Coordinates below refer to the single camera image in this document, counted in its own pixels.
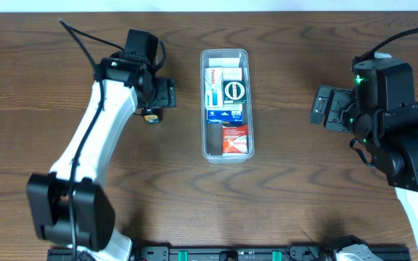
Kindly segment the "dark bottle white cap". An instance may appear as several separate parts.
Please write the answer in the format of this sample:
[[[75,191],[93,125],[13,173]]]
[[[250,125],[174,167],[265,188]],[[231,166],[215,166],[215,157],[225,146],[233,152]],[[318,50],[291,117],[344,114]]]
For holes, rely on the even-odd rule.
[[[149,124],[160,123],[163,119],[163,109],[161,108],[142,108],[141,116]]]

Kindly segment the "white Panadol box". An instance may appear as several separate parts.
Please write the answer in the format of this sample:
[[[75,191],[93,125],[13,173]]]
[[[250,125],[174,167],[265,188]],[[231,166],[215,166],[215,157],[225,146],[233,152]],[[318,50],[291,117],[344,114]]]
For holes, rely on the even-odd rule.
[[[205,108],[214,109],[223,106],[223,70],[221,67],[205,68]]]

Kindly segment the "green round-logo box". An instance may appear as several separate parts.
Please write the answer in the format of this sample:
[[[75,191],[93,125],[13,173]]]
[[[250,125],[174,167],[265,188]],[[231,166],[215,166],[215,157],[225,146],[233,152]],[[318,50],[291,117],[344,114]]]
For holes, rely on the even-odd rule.
[[[244,104],[247,89],[241,80],[225,80],[223,84],[224,104]]]

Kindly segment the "clear plastic container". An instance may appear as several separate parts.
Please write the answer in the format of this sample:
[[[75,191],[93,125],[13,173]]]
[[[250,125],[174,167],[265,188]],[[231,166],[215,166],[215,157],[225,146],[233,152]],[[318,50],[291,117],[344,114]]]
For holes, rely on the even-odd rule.
[[[200,76],[203,156],[213,164],[245,162],[255,151],[248,53],[204,50]]]

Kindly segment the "blue tall box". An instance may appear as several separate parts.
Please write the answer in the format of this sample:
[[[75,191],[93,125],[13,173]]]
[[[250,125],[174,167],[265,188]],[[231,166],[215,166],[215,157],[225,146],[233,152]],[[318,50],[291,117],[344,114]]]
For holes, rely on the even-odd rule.
[[[227,104],[221,108],[206,110],[208,123],[240,125],[243,122],[243,106],[241,104]]]

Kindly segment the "red Panadol box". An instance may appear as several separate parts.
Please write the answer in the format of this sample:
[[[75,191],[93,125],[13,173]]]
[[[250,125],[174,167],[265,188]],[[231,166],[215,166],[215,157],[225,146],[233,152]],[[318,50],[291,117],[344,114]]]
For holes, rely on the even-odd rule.
[[[247,135],[246,125],[224,126],[222,131],[222,153],[223,154],[247,154]]]

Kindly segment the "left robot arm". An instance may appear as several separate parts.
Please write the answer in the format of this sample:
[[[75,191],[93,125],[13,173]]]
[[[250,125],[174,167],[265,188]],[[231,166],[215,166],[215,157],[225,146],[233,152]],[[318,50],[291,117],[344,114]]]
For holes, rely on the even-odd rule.
[[[125,124],[137,109],[176,106],[175,83],[157,77],[155,53],[118,51],[94,68],[86,111],[70,143],[46,175],[26,191],[36,236],[67,248],[65,260],[129,260],[133,242],[115,227],[104,185]]]

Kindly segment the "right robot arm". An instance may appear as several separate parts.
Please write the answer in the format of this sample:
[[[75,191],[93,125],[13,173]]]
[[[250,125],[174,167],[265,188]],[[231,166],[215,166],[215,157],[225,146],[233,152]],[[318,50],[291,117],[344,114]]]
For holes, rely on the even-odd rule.
[[[309,121],[353,135],[352,150],[395,189],[418,251],[418,101],[412,67],[380,57],[357,62],[352,71],[352,89],[319,86]]]

